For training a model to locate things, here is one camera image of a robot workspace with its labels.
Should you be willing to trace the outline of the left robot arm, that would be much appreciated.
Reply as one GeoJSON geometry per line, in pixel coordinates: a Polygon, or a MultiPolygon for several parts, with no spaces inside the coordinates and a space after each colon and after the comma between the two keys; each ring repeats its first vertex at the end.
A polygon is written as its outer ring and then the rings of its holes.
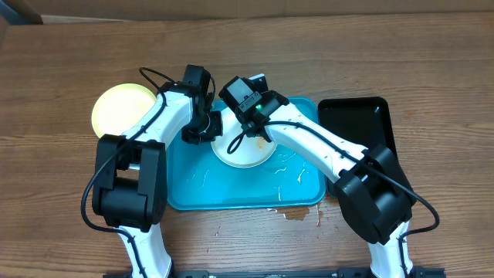
{"type": "Polygon", "coordinates": [[[81,202],[103,217],[102,231],[116,233],[132,264],[132,277],[169,277],[173,263],[160,221],[167,205],[167,148],[186,132],[192,144],[218,136],[215,83],[168,81],[156,93],[124,83],[103,93],[93,107],[99,136],[96,163],[81,202]]]}

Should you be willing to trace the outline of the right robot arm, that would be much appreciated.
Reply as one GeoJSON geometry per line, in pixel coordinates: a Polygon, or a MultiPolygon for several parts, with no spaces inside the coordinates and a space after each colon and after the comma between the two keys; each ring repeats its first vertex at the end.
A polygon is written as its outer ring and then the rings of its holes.
{"type": "Polygon", "coordinates": [[[407,277],[411,209],[417,199],[394,153],[339,137],[303,116],[280,94],[257,92],[234,109],[244,135],[295,151],[334,184],[343,218],[367,242],[375,277],[407,277]]]}

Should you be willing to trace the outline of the white plate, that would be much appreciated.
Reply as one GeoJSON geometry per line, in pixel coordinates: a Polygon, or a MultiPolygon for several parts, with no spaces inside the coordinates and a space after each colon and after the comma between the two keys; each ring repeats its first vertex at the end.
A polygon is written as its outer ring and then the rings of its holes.
{"type": "Polygon", "coordinates": [[[228,154],[228,146],[243,129],[229,108],[222,110],[221,115],[222,136],[217,136],[211,142],[212,150],[221,161],[235,168],[251,168],[263,163],[274,153],[276,143],[269,143],[263,137],[244,136],[235,152],[228,154]]]}

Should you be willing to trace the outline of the yellow plate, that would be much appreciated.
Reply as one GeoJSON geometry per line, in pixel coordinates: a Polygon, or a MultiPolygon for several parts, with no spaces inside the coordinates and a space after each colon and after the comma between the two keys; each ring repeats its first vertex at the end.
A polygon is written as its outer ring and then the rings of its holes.
{"type": "Polygon", "coordinates": [[[156,103],[156,96],[136,83],[123,83],[105,91],[96,101],[91,124],[97,137],[121,135],[132,128],[156,103]]]}

